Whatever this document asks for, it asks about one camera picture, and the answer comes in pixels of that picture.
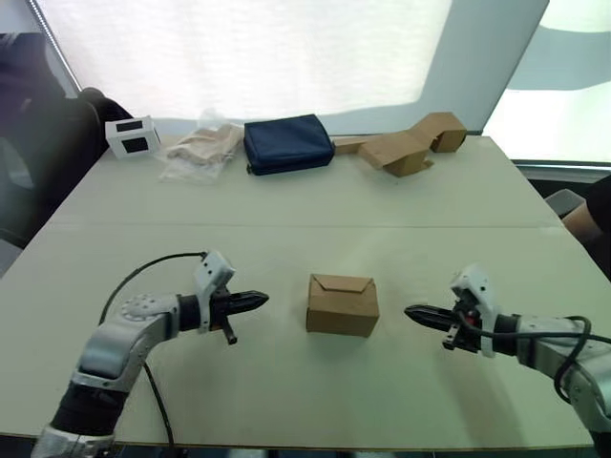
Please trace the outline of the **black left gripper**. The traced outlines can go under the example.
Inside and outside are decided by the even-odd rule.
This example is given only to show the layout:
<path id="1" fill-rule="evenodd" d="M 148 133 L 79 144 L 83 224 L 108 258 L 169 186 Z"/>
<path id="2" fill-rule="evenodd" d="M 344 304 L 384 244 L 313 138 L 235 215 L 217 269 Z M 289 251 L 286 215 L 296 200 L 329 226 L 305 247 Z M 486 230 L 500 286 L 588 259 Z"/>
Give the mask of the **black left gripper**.
<path id="1" fill-rule="evenodd" d="M 269 296 L 261 291 L 249 290 L 230 294 L 226 286 L 217 289 L 210 298 L 210 331 L 221 330 L 228 344 L 235 344 L 237 336 L 228 316 L 247 313 L 262 307 Z"/>

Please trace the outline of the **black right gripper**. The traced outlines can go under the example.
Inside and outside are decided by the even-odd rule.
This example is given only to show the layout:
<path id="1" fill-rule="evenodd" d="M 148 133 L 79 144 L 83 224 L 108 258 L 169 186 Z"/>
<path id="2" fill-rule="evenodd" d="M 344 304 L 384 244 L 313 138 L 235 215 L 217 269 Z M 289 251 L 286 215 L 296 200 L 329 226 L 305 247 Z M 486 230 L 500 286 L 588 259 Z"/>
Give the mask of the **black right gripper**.
<path id="1" fill-rule="evenodd" d="M 476 354 L 481 347 L 480 336 L 471 328 L 481 329 L 477 305 L 477 298 L 466 294 L 455 301 L 452 309 L 415 304 L 407 306 L 404 312 L 415 323 L 430 329 L 447 330 L 442 341 L 444 349 L 461 349 Z"/>

